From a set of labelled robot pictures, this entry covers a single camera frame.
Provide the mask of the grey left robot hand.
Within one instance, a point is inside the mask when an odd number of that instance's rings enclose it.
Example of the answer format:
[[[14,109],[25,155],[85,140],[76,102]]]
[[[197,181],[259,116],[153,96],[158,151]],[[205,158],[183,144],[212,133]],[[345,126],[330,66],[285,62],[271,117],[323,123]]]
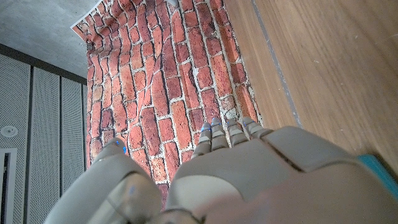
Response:
[[[303,129],[215,118],[166,197],[113,138],[46,222],[396,223],[397,182],[374,156]]]

